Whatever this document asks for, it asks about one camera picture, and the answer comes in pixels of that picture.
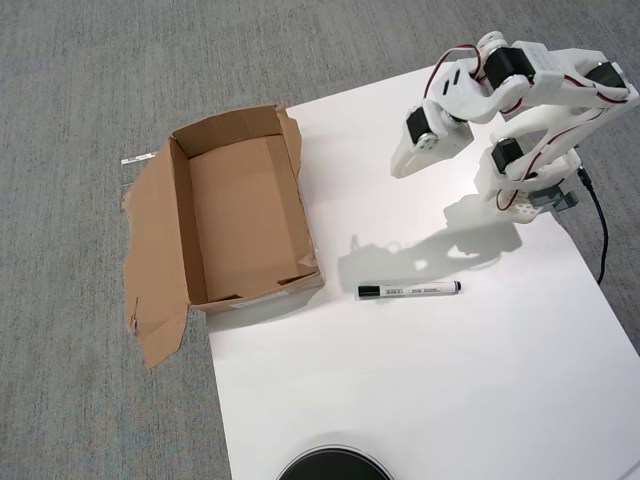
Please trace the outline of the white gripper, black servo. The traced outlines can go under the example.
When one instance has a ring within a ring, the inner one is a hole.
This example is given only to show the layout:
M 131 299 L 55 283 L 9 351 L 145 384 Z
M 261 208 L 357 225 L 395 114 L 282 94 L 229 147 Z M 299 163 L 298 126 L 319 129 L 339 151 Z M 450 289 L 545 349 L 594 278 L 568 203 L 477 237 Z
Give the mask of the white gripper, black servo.
M 445 160 L 442 155 L 457 155 L 473 142 L 468 123 L 455 120 L 436 102 L 413 107 L 405 125 L 409 144 L 399 144 L 392 155 L 394 176 L 413 175 Z

